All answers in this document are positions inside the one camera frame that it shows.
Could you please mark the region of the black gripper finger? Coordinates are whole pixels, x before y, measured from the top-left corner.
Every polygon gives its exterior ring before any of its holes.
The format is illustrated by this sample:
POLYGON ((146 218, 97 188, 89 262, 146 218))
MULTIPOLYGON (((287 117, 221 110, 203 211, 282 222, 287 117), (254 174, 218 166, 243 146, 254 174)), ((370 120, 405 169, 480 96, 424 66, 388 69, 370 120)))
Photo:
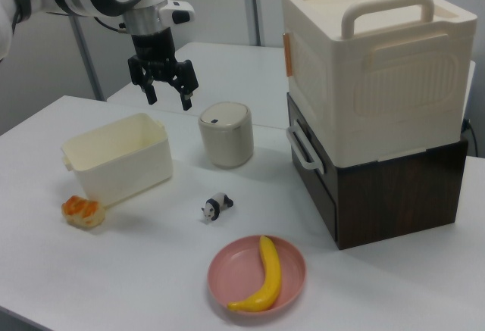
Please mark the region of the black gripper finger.
POLYGON ((153 105, 157 101, 155 88, 152 85, 154 79, 149 69, 148 63, 137 55, 128 59, 128 67, 130 71, 130 78, 133 85, 139 86, 145 93, 149 105, 153 105))
POLYGON ((174 65, 170 85, 179 93, 183 110, 188 111, 192 107, 192 94, 199 87, 191 60, 177 62, 174 65))

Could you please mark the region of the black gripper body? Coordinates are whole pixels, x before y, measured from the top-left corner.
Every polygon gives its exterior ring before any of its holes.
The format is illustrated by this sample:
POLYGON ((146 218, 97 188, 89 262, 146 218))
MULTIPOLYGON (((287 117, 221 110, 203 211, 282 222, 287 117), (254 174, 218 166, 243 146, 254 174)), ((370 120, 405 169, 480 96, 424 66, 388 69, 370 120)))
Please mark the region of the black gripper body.
POLYGON ((143 71, 154 69, 154 78, 174 78, 177 60, 171 28, 147 36, 132 35, 136 54, 130 58, 130 75, 141 78, 143 71))

